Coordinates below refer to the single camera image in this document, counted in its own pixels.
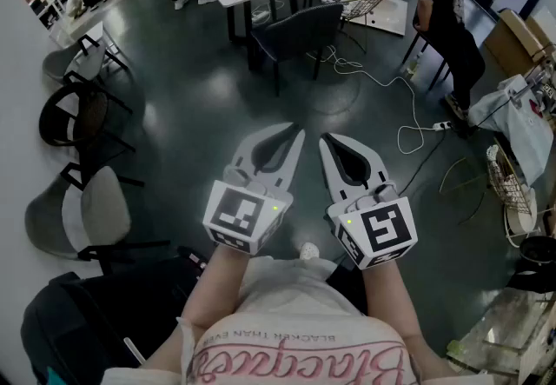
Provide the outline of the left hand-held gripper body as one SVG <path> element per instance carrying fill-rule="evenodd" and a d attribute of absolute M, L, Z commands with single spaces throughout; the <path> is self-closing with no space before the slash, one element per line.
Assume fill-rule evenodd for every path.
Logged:
<path fill-rule="evenodd" d="M 212 186 L 202 225 L 215 243 L 256 255 L 280 227 L 293 203 L 291 193 L 264 195 L 260 177 L 227 166 Z"/>

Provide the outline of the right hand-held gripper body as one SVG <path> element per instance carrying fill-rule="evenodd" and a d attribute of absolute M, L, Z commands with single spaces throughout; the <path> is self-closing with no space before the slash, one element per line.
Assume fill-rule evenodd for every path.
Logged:
<path fill-rule="evenodd" d="M 332 204 L 326 212 L 334 236 L 361 270 L 404 256 L 417 242 L 408 199 L 387 182 L 373 192 Z"/>

